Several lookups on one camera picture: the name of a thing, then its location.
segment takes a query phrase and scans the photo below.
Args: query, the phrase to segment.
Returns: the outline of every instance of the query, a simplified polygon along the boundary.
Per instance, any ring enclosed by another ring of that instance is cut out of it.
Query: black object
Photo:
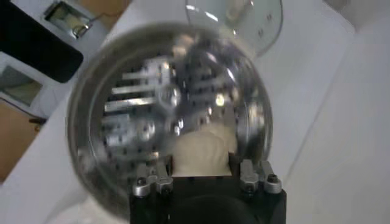
[[[130,223],[285,224],[286,192],[267,194],[262,183],[256,192],[244,192],[237,177],[179,177],[168,196],[131,195]]]
[[[83,55],[8,1],[0,2],[0,51],[65,83]]]

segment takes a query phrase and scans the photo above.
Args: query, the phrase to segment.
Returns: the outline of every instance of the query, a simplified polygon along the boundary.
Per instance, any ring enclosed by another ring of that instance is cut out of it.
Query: reflective metal surface
[[[281,0],[186,0],[188,22],[230,37],[250,58],[276,41],[283,23]]]
[[[71,96],[68,141],[81,182],[128,218],[137,165],[169,165],[179,136],[212,123],[235,131],[237,158],[268,157],[271,107],[250,60],[217,34],[159,24],[123,35],[90,63]]]

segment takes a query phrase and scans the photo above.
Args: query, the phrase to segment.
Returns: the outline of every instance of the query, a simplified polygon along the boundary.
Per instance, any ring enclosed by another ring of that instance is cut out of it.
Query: hole
[[[210,47],[211,46],[211,41],[210,40],[205,41],[205,45],[206,45],[206,47]]]

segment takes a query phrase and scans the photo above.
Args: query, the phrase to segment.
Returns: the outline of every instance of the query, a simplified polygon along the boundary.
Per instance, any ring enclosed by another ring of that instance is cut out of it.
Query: beige cloth
[[[178,138],[173,151],[173,176],[226,176],[229,152],[235,153],[234,131],[222,124],[208,124]]]

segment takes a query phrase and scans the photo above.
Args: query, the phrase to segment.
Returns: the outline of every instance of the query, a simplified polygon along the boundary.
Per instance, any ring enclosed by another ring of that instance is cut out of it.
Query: black plastic base
[[[130,214],[131,224],[285,224],[286,192],[267,194],[260,183],[250,194],[233,177],[174,178],[169,195],[130,196]]]

